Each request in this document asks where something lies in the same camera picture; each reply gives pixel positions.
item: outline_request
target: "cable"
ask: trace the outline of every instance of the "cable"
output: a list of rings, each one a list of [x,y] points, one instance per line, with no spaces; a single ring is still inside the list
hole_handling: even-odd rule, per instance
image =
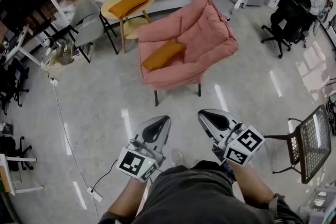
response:
[[[62,120],[62,125],[63,125],[64,134],[65,134],[65,137],[66,137],[66,139],[67,139],[67,141],[68,141],[68,145],[69,145],[69,148],[70,148],[70,150],[71,150],[71,155],[72,155],[72,157],[73,157],[73,161],[75,162],[75,166],[76,166],[76,168],[77,168],[79,174],[81,175],[81,177],[82,177],[82,179],[83,179],[84,185],[85,185],[87,188],[89,188],[88,184],[86,184],[86,181],[85,181],[85,179],[84,179],[84,176],[83,176],[82,172],[81,172],[80,169],[78,168],[78,165],[77,165],[77,162],[76,162],[76,158],[75,158],[74,153],[73,153],[74,151],[72,150],[72,147],[71,147],[71,145],[70,145],[70,141],[69,141],[67,132],[66,132],[65,127],[64,127],[64,121],[63,121],[63,117],[62,117],[62,114],[61,114],[61,109],[59,108],[59,102],[58,102],[58,98],[57,98],[57,93],[56,93],[55,86],[53,86],[52,88],[54,89],[54,93],[55,93],[55,97],[56,97],[56,102],[57,102],[57,107],[58,107],[59,115],[60,115],[61,120]],[[98,221],[99,221],[98,212],[97,212],[97,206],[96,206],[96,203],[93,201],[92,196],[91,196],[91,200],[92,200],[92,202],[93,202],[93,205],[95,206],[97,219],[98,219]]]
[[[93,204],[95,205],[96,216],[97,216],[97,219],[98,219],[98,221],[100,221],[100,219],[99,219],[99,217],[98,217],[97,206],[96,206],[95,200],[93,199],[93,196],[91,196],[91,201],[92,201],[92,202],[93,202]]]
[[[94,186],[93,186],[91,192],[93,192],[94,188],[96,187],[96,184],[98,184],[98,182],[99,182],[101,179],[103,179],[105,176],[107,176],[107,175],[112,171],[112,167],[113,167],[114,164],[117,162],[117,160],[118,160],[118,159],[116,159],[116,160],[113,162],[113,164],[112,164],[110,170],[109,170],[106,174],[104,174],[101,178],[98,179],[98,181],[94,184]]]
[[[55,93],[55,97],[56,97],[56,101],[57,101],[57,107],[58,107],[59,115],[60,115],[61,120],[62,120],[63,130],[64,130],[65,137],[66,137],[66,139],[67,139],[67,141],[68,141],[68,145],[69,145],[70,150],[71,150],[71,155],[72,155],[72,157],[73,157],[73,161],[75,162],[76,168],[77,168],[78,172],[80,173],[80,175],[81,175],[81,177],[82,177],[82,179],[83,179],[83,182],[84,182],[85,186],[88,188],[89,186],[86,184],[86,181],[85,181],[85,179],[84,179],[84,176],[83,176],[82,172],[80,171],[80,169],[78,168],[78,165],[77,165],[77,162],[76,162],[74,153],[73,153],[74,151],[72,150],[72,147],[71,147],[71,145],[70,145],[70,141],[69,141],[67,132],[66,132],[65,127],[64,127],[64,121],[63,121],[63,117],[62,117],[62,114],[61,114],[61,109],[59,108],[59,103],[58,103],[58,98],[57,98],[57,93],[56,93],[56,90],[55,90],[55,86],[53,86],[53,89],[54,89],[54,93]]]

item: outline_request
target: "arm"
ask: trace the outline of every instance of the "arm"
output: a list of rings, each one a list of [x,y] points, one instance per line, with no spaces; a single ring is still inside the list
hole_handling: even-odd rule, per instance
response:
[[[131,178],[122,193],[110,206],[108,212],[127,219],[134,219],[137,215],[147,182],[142,183]]]
[[[326,5],[325,0],[310,0],[310,2],[311,2],[311,6],[314,7],[314,8]]]
[[[239,166],[227,161],[235,173],[241,193],[247,204],[258,206],[267,204],[274,198],[273,191],[259,178],[257,173],[249,166]]]

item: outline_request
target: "floor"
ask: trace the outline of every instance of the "floor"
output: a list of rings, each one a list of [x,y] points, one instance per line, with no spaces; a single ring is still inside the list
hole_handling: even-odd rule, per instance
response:
[[[212,141],[197,120],[200,109],[227,110],[263,135],[282,135],[289,132],[290,125],[296,126],[295,122],[288,124],[289,116],[304,119],[323,104],[333,90],[325,84],[336,73],[326,36],[321,31],[316,37],[311,35],[307,49],[302,44],[294,45],[291,52],[284,51],[280,60],[275,43],[260,43],[269,36],[260,27],[269,24],[271,14],[266,6],[246,7],[234,14],[230,24],[239,50],[208,70],[202,97],[197,96],[197,86],[182,87],[159,92],[160,104],[155,107],[153,90],[140,81],[136,43],[129,42],[127,54],[116,56],[107,37],[96,43],[90,64],[81,60],[58,72],[55,77],[59,85],[55,90],[61,116],[86,184],[92,186],[105,174],[137,126],[154,116],[169,115],[172,119],[164,148],[168,157],[162,166],[165,170],[171,167],[169,154],[173,148],[183,153],[189,166],[197,159],[216,161]],[[114,40],[120,47],[119,39]],[[66,142],[54,89],[44,71],[28,64],[26,85],[30,92],[23,94],[23,107],[12,102],[8,116],[1,114],[0,120],[14,125],[16,139],[26,137],[27,145],[33,146],[31,156],[38,159],[33,171],[21,173],[23,183],[18,187],[43,184],[45,190],[11,197],[14,206],[24,224],[98,222]],[[285,195],[296,210],[317,185],[336,179],[332,161],[335,156],[334,151],[324,165],[325,173],[319,171],[308,185],[303,185],[299,174],[292,170],[279,175],[271,173],[289,166],[285,142],[267,140],[250,163],[274,192]],[[99,217],[127,180],[128,176],[113,169],[97,185],[97,192],[103,195],[103,201],[96,203]],[[76,184],[82,202],[75,191]],[[241,198],[236,185],[234,191]]]

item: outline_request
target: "power strip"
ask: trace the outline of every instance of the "power strip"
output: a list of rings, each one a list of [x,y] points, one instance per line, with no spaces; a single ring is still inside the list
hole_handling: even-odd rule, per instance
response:
[[[98,202],[101,202],[101,201],[103,201],[103,197],[98,193],[98,192],[96,192],[95,190],[93,190],[93,192],[91,192],[92,191],[92,188],[91,187],[88,187],[88,189],[87,189],[87,192],[96,200],[96,201],[98,201]]]

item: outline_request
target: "person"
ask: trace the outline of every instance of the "person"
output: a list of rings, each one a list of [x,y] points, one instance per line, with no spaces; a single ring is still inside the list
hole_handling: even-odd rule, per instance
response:
[[[310,26],[316,21],[318,18],[319,14],[323,12],[325,7],[330,6],[331,0],[310,0],[311,2],[311,8],[310,8],[310,18],[311,22],[309,24],[306,24],[301,32],[309,31]]]
[[[219,166],[200,161],[162,172],[151,185],[148,198],[137,215],[146,183],[129,179],[126,187],[104,213],[99,224],[133,223],[299,223],[300,217],[249,166]],[[232,190],[232,168],[245,203]]]

